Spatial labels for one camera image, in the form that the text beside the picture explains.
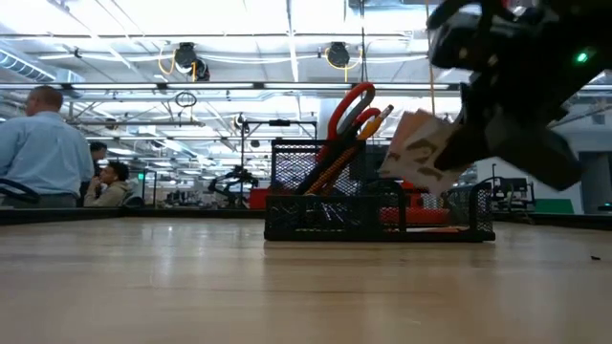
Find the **green led light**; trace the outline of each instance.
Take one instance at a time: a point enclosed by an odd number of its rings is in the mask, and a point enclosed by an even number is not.
[[[584,63],[589,59],[589,55],[587,53],[580,53],[576,56],[576,62]]]

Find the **man in blue shirt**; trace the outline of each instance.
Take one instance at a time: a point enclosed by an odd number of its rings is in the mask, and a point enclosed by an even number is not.
[[[58,113],[62,94],[49,86],[33,89],[26,117],[0,125],[0,178],[37,192],[38,204],[6,197],[4,206],[63,208],[77,206],[81,182],[91,180],[94,165],[87,140]]]

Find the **wire mesh basket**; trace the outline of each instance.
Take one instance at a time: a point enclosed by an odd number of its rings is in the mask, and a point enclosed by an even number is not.
[[[266,201],[267,240],[494,240],[490,186],[456,187],[441,197],[403,189],[392,180],[367,181],[367,155],[347,166],[330,196],[295,195],[317,164],[324,141],[273,142],[272,195]]]
[[[292,194],[317,165],[325,140],[273,140],[271,194]],[[365,182],[365,154],[359,153],[342,169],[334,183],[334,196],[359,194]]]

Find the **table surface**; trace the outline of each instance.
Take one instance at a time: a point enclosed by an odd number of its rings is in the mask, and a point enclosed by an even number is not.
[[[4,343],[609,344],[612,232],[266,243],[260,220],[0,227]],[[599,261],[591,256],[598,256]]]

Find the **woman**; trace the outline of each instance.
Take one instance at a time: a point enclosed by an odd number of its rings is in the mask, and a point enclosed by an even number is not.
[[[99,178],[94,177],[85,194],[85,206],[120,206],[130,186],[125,182],[129,178],[127,165],[117,161],[110,161],[102,168]],[[107,187],[96,196],[96,190],[101,184]]]

